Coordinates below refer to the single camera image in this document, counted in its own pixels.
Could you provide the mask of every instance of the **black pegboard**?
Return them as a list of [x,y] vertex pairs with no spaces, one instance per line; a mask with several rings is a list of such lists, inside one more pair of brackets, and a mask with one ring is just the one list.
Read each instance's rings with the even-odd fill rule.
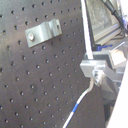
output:
[[[63,34],[28,48],[25,30],[58,18]],[[0,128],[61,128],[88,88],[79,64],[85,52],[78,0],[0,1]],[[104,128],[99,88],[68,128]]]

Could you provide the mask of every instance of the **silver metal plate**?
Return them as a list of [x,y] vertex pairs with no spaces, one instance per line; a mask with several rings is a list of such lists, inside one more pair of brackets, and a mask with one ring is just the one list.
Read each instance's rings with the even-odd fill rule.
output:
[[36,27],[27,29],[25,34],[28,47],[33,47],[53,37],[59,36],[62,34],[62,30],[59,20],[53,19],[50,22],[45,21]]

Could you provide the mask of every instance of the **cable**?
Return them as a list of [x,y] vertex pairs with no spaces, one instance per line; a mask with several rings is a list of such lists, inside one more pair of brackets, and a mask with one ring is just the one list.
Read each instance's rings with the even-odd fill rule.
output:
[[112,15],[114,15],[116,17],[116,19],[119,21],[120,25],[122,28],[124,28],[124,23],[123,23],[123,19],[121,16],[119,16],[118,12],[115,10],[114,6],[112,5],[112,3],[109,0],[101,0],[104,5],[109,9],[109,11],[111,12]]
[[79,99],[77,100],[77,102],[76,102],[74,108],[72,109],[72,112],[70,113],[68,119],[66,120],[66,122],[65,122],[65,124],[64,124],[64,126],[63,126],[62,128],[66,128],[66,127],[68,126],[68,124],[69,124],[70,120],[72,119],[72,117],[73,117],[73,115],[74,115],[74,113],[75,113],[75,111],[76,111],[78,105],[80,104],[80,102],[82,101],[82,99],[85,97],[85,95],[86,95],[87,93],[89,93],[89,92],[93,89],[93,85],[94,85],[94,79],[91,78],[91,79],[90,79],[90,86],[89,86],[89,88],[88,88],[87,90],[85,90],[85,91],[82,93],[82,95],[79,97]]

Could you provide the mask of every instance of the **metal bracket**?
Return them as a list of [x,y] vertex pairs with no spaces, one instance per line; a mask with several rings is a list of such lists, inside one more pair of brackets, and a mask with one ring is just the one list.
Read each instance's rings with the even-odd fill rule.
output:
[[25,31],[28,47],[33,47],[37,44],[45,42],[53,37],[62,34],[59,19],[53,19],[51,21],[45,21],[42,24],[27,29]]
[[85,77],[94,78],[95,84],[101,86],[105,99],[115,100],[119,92],[127,62],[127,51],[128,44],[123,42],[110,49],[93,52],[93,60],[89,60],[85,54],[80,64]]

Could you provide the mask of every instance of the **bolt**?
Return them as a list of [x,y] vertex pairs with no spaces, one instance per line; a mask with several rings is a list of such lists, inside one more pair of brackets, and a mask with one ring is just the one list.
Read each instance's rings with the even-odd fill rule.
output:
[[96,71],[94,74],[95,84],[100,87],[102,80],[104,78],[104,73],[102,71]]
[[34,35],[32,33],[29,33],[28,38],[29,38],[30,41],[33,41],[34,40]]

